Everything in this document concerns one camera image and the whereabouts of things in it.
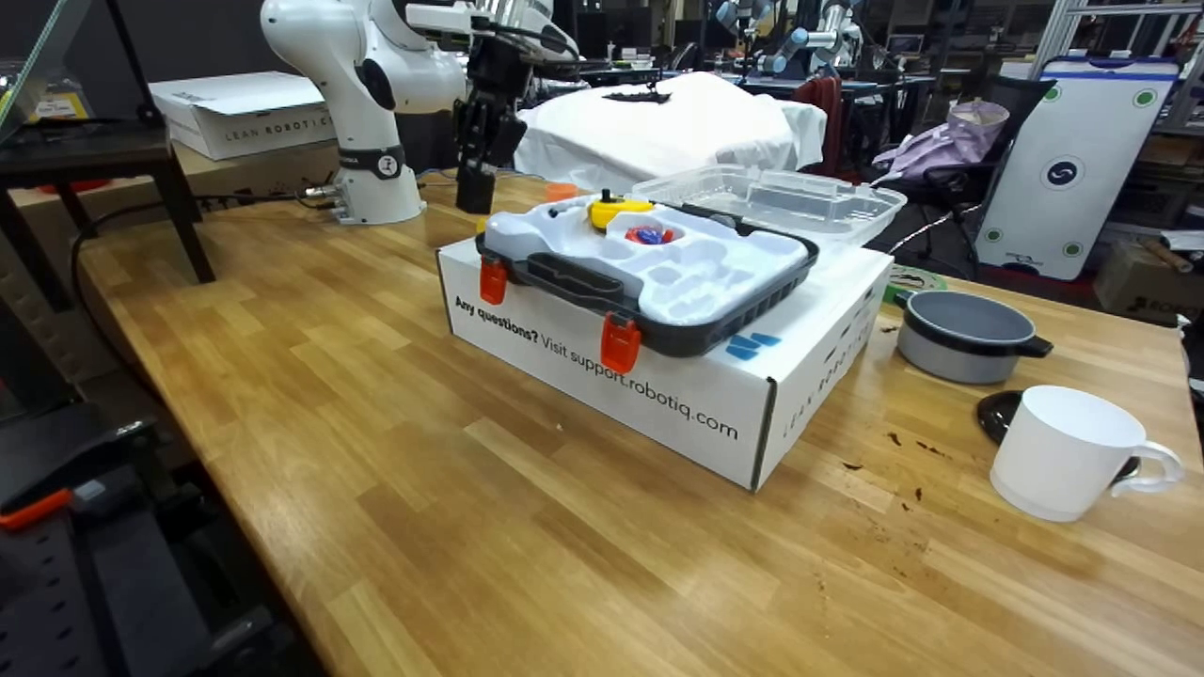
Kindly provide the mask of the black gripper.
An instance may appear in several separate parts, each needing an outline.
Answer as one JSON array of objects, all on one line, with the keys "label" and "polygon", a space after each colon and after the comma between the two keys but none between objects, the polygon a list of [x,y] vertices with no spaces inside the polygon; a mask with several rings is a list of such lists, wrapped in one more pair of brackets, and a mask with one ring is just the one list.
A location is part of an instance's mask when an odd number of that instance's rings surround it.
[{"label": "black gripper", "polygon": [[517,146],[528,126],[517,121],[517,107],[528,90],[531,66],[505,38],[477,38],[468,62],[471,95],[461,107],[454,166],[477,164],[477,141],[498,141],[492,166],[517,166]]}]

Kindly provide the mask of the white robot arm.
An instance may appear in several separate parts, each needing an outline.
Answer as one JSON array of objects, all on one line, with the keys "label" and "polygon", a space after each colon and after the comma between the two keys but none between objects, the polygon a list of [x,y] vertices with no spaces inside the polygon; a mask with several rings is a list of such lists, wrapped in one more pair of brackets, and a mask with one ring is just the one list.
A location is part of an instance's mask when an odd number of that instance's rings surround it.
[{"label": "white robot arm", "polygon": [[454,207],[491,214],[535,72],[581,56],[555,0],[264,0],[260,31],[324,100],[338,145],[338,225],[426,211],[402,112],[454,117]]}]

